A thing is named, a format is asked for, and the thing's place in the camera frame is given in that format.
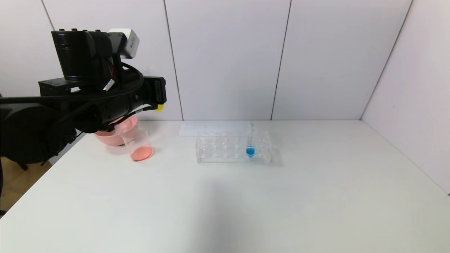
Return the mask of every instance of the black cable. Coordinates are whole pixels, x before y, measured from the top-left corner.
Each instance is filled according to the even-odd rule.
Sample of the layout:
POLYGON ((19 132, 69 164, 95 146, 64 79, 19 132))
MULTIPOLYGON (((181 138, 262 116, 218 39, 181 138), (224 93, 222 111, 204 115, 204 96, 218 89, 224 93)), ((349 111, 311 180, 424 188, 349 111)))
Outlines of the black cable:
POLYGON ((155 109, 157 109, 157 108, 158 108, 158 106, 150 105, 150 106, 144 107, 144 108, 142 108, 142 109, 135 110, 134 112, 131 112, 131 113, 129 113, 129 114, 123 116, 123 118, 121 118, 121 119, 118 120, 117 122, 114 122, 114 123, 109 124, 108 127, 107 127, 107 131, 108 131, 108 132, 113 131, 115 126, 117 126, 118 124, 124 122, 125 120, 127 120, 129 117, 135 115, 136 113, 140 113, 140 112, 143 112, 143 111, 149 111, 149 110, 155 110, 155 109))
POLYGON ((125 95, 139 89, 144 83, 144 77, 142 73, 134 67, 122 63, 122 65, 132 71, 134 71, 139 79, 131 82, 133 86, 123 90, 114 89, 109 92, 102 92, 99 94, 90 95, 65 95, 65 96, 44 96, 44 97, 12 97, 12 98, 0 98, 0 104, 24 104, 24 103, 50 103, 55 101, 80 101, 80 100, 95 100, 112 98, 115 96, 125 95))

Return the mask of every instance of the pink bowl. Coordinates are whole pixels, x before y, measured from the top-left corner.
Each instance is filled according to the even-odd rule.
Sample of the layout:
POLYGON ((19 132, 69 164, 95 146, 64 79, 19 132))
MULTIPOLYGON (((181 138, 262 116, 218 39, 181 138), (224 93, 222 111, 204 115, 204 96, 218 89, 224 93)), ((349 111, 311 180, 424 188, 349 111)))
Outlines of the pink bowl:
POLYGON ((95 137, 99 139, 101 142, 105 143, 109 146, 120 146, 124 145, 122 137, 120 136, 120 133, 122 131, 127 131, 131 128, 133 128, 138 123, 138 119, 133 115, 126 119, 124 122, 120 123, 119 125, 114 127, 114 131, 111 132, 104 132, 104 131, 97 131, 94 133, 95 137))

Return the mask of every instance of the white table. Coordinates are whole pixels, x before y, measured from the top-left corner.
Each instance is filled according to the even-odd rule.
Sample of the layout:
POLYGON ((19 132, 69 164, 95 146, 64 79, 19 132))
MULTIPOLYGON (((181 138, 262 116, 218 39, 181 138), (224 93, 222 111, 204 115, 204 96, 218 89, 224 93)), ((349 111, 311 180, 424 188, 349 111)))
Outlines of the white table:
POLYGON ((0 252, 450 252, 450 197, 363 122, 254 122, 271 166, 199 165, 182 122, 146 124, 143 162, 80 140, 0 220, 0 252))

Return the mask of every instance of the white wall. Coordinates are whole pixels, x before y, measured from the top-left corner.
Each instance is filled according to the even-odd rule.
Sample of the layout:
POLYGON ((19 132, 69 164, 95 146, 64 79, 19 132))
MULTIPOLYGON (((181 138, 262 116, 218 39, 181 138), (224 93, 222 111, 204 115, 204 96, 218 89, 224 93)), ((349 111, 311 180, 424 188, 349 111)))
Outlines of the white wall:
POLYGON ((360 119, 411 0, 292 0, 273 119, 360 119))
POLYGON ((185 120, 270 119, 289 0, 166 0, 185 120))
POLYGON ((450 1, 413 1, 362 120, 450 193, 450 1))
POLYGON ((38 81, 63 76, 52 27, 38 0, 0 1, 0 93, 39 96, 38 81))
POLYGON ((144 76, 166 79, 167 103, 162 113, 147 111, 137 116, 146 120, 181 120, 180 98, 167 29, 164 0, 44 0, 55 29, 107 32, 110 28, 131 28, 140 39, 137 55, 124 62, 144 76))

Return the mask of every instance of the pink liquid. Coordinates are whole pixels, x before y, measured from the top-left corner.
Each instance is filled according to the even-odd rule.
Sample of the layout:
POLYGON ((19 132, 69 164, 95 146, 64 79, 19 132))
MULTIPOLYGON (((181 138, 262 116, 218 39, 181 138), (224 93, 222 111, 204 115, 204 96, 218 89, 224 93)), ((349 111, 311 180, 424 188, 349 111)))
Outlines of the pink liquid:
POLYGON ((149 158, 150 156, 152 156, 152 154, 153 154, 152 148, 140 147, 131 154, 131 159, 133 159, 133 161, 135 161, 135 162, 142 161, 142 160, 145 160, 145 159, 149 158))

